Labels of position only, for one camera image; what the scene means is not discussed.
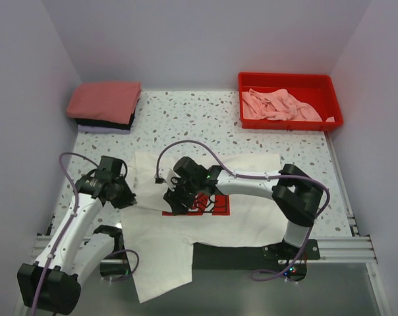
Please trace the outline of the white printed t shirt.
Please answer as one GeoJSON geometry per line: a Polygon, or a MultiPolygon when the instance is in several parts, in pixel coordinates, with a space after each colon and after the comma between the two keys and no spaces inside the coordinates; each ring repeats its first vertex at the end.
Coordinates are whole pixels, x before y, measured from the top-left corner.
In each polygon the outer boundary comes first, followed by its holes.
{"type": "Polygon", "coordinates": [[[163,194],[154,181],[156,155],[136,152],[128,163],[127,180],[136,205],[121,211],[125,246],[138,253],[133,279],[140,303],[192,282],[194,243],[217,247],[260,247],[282,240],[287,219],[266,198],[230,195],[230,214],[167,216],[163,194]]]}

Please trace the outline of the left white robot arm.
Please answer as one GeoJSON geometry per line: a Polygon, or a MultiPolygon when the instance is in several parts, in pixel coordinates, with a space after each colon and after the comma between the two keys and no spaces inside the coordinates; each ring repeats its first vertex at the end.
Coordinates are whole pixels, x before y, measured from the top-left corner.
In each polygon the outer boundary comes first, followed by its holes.
{"type": "Polygon", "coordinates": [[[110,282],[125,280],[137,269],[127,258],[137,253],[125,248],[120,228],[100,225],[86,237],[106,205],[121,210],[136,203],[126,182],[127,172],[122,159],[103,156],[78,180],[65,175],[73,192],[67,212],[34,262],[22,264],[17,272],[23,304],[32,315],[37,311],[71,314],[82,285],[103,260],[117,259],[124,264],[116,273],[106,274],[110,282]]]}

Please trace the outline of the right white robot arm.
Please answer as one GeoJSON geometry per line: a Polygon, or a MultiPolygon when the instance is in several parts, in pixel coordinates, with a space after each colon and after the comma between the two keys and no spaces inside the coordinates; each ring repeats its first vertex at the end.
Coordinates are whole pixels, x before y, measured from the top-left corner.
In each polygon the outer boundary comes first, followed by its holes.
{"type": "Polygon", "coordinates": [[[200,194],[243,195],[274,201],[288,220],[281,249],[291,259],[305,251],[318,211],[326,207],[330,199],[327,187],[292,164],[275,172],[241,173],[223,163],[206,168],[190,157],[182,157],[169,171],[165,182],[167,191],[163,199],[177,215],[188,213],[200,194]]]}

